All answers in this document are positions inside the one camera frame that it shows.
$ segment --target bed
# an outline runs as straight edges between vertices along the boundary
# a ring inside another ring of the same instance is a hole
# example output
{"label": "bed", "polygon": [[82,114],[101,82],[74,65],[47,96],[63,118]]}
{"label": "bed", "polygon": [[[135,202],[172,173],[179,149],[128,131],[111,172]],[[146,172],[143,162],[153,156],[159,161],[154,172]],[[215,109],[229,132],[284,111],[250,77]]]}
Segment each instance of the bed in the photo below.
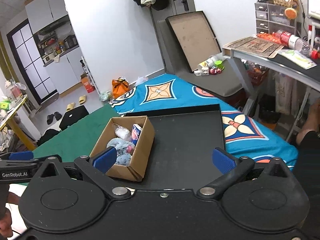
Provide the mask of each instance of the bed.
{"label": "bed", "polygon": [[184,106],[219,104],[224,126],[226,150],[236,157],[248,156],[267,163],[281,157],[289,168],[297,159],[297,149],[250,117],[210,93],[175,75],[153,78],[114,100],[118,114]]}

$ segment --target yellow table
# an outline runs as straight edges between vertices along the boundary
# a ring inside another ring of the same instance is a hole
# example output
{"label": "yellow table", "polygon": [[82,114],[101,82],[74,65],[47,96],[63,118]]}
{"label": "yellow table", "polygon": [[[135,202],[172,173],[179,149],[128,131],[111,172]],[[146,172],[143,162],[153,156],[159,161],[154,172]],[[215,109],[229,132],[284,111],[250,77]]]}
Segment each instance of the yellow table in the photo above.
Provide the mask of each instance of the yellow table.
{"label": "yellow table", "polygon": [[25,133],[21,130],[18,124],[13,119],[14,114],[19,110],[19,108],[25,103],[28,96],[24,95],[22,100],[9,111],[8,115],[2,120],[0,123],[0,131],[8,124],[14,133],[19,137],[19,139],[24,143],[24,145],[28,148],[28,150],[33,151],[36,149],[32,141],[30,141],[29,137],[25,135]]}

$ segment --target kitchen cabinet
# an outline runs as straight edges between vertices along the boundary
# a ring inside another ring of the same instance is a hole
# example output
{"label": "kitchen cabinet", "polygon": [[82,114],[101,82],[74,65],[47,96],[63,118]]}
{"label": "kitchen cabinet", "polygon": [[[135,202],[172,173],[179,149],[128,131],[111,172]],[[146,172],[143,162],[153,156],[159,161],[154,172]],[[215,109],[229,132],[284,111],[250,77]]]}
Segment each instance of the kitchen cabinet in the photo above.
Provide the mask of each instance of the kitchen cabinet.
{"label": "kitchen cabinet", "polygon": [[59,94],[79,83],[67,55],[60,57],[57,63],[50,63],[45,69]]}
{"label": "kitchen cabinet", "polygon": [[26,11],[33,34],[68,14],[64,0],[33,0]]}
{"label": "kitchen cabinet", "polygon": [[80,60],[82,57],[82,52],[80,47],[73,49],[72,51],[68,52],[67,54],[68,61],[75,73],[79,82],[81,82],[81,75],[84,73],[84,70],[81,66]]}
{"label": "kitchen cabinet", "polygon": [[53,20],[56,21],[61,17],[67,15],[66,5],[64,4],[64,0],[48,0],[51,13],[53,16]]}
{"label": "kitchen cabinet", "polygon": [[48,0],[33,0],[26,5],[26,11],[33,34],[53,22]]}

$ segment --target orange bag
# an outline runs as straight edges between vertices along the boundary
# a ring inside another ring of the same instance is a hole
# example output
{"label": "orange bag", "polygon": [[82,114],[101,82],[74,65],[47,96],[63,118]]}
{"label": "orange bag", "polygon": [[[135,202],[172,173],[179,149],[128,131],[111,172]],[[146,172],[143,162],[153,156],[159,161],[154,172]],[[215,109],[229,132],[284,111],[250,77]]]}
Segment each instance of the orange bag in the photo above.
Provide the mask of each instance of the orange bag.
{"label": "orange bag", "polygon": [[122,96],[130,90],[129,83],[125,79],[112,80],[112,94],[114,98]]}

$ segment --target door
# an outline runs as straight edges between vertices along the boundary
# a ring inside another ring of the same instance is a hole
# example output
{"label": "door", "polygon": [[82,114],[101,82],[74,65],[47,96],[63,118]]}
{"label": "door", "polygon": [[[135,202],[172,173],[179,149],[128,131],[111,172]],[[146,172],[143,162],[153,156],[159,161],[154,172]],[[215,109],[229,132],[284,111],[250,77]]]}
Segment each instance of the door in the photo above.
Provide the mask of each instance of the door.
{"label": "door", "polygon": [[28,19],[7,34],[8,42],[30,92],[38,104],[54,95],[57,91],[50,79],[32,36]]}
{"label": "door", "polygon": [[161,31],[158,26],[158,21],[165,20],[167,17],[187,12],[196,11],[195,3],[193,0],[169,0],[169,6],[161,11],[156,11],[151,9],[151,17],[153,20],[154,28],[156,30],[156,36],[162,56],[162,60],[164,62],[164,67],[166,72],[174,74],[173,68],[171,66],[171,62],[169,60],[167,49],[164,45]]}
{"label": "door", "polygon": [[68,61],[79,82],[81,82],[81,75],[84,73],[84,70],[80,63],[81,57],[82,57],[82,52],[80,47],[67,53]]}
{"label": "door", "polygon": [[64,0],[49,0],[49,5],[54,21],[68,14]]}
{"label": "door", "polygon": [[32,33],[36,33],[53,22],[48,0],[33,0],[26,5]]}
{"label": "door", "polygon": [[79,83],[67,59],[67,55],[60,57],[57,63],[50,63],[45,69],[59,94]]}

